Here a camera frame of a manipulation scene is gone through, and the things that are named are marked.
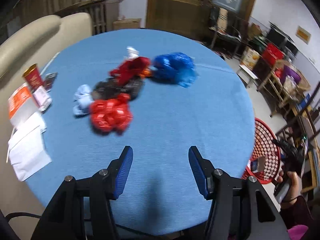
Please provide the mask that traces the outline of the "person right hand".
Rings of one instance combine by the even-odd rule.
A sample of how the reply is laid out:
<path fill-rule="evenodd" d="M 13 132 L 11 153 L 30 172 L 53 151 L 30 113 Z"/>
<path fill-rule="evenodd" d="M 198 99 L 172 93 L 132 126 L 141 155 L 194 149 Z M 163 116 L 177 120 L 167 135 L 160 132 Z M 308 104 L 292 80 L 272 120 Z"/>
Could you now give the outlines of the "person right hand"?
<path fill-rule="evenodd" d="M 282 183 L 285 176 L 288 177 L 288 179 L 291 181 L 291 184 L 286 195 L 284 197 L 281 197 L 281 202 L 279 201 L 278 203 L 281 205 L 293 205 L 296 202 L 298 196 L 300 195 L 299 177 L 297 176 L 296 172 L 288 171 L 286 174 L 284 174 L 284 171 L 280 171 L 276 181 L 278 183 Z"/>

